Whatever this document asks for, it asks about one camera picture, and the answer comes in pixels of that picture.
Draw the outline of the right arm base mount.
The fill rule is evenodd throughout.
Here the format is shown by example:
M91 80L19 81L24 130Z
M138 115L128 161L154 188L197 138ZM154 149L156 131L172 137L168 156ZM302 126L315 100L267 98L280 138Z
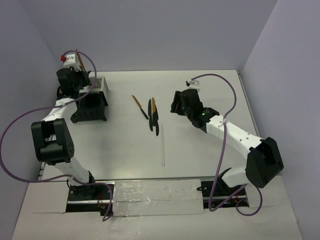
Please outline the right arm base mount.
M209 208L209 197L210 192L213 185L213 180L201 180L201 185L197 188L198 191L202 193L202 199L203 199L203 208L208 209ZM232 193L234 193L236 190L238 190L241 186L235 186L235 187L228 187L222 179L218 179L214 194L212 197L212 208L215 208L217 205L222 203L227 197L229 197ZM235 196L233 196L228 201L224 201L222 208L235 208L236 204L239 204L239 207L249 207L249 204L247 202L247 194L245 189L242 189L239 191Z

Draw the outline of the clear glass straw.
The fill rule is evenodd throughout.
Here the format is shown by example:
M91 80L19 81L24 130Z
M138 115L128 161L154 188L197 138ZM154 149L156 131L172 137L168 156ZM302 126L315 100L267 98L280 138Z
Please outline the clear glass straw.
M161 146L162 146L162 160L161 165L165 166L165 139L164 139L164 126L161 124Z

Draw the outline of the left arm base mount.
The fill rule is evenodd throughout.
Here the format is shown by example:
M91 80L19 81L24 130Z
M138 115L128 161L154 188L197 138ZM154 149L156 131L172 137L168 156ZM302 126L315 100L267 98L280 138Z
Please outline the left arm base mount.
M113 207L110 198L114 185L110 184L108 188L105 184L95 184L92 186L71 186L68 187L68 196L66 204L66 213L89 213L97 212L100 216L107 214L107 217L113 215Z

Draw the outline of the black knife lower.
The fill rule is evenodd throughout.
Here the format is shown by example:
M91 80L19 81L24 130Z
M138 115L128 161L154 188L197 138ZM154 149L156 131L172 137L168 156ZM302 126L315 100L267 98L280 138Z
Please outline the black knife lower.
M156 136L158 136L160 133L160 127L159 127L159 115L157 112L154 113L154 123L155 123Z

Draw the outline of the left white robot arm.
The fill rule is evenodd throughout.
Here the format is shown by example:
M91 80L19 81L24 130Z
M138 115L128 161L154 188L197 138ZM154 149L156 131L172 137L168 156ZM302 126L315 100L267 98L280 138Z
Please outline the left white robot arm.
M68 105L74 105L80 89L91 85L89 74L79 67L64 67L56 72L60 86L55 106L41 121L31 124L35 154L40 162L53 166L66 175L72 187L80 187L80 194L93 199L98 193L95 179L75 157L75 146L63 118Z

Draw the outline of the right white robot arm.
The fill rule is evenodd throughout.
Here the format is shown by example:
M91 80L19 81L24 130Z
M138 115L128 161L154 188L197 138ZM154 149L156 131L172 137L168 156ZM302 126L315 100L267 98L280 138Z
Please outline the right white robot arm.
M273 138L260 138L224 120L218 111L203 106L197 90L176 91L170 112L186 116L194 127L221 140L226 133L226 144L246 160L245 165L230 168L222 175L222 180L217 183L220 194L227 196L236 186L249 183L262 189L284 169L277 142Z

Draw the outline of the black serrated knife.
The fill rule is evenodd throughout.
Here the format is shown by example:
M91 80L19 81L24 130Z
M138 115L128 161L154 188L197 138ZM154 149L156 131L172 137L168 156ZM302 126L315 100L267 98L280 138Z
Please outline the black serrated knife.
M148 117L149 117L149 129L153 131L153 113L152 113L152 99L150 98L148 101Z

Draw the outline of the black utensil caddy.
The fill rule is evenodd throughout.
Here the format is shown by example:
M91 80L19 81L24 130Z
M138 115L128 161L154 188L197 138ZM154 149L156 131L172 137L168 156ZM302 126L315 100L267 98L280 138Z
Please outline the black utensil caddy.
M105 108L108 103L102 91L90 93L75 104L77 109L70 117L72 123L97 120L107 121Z

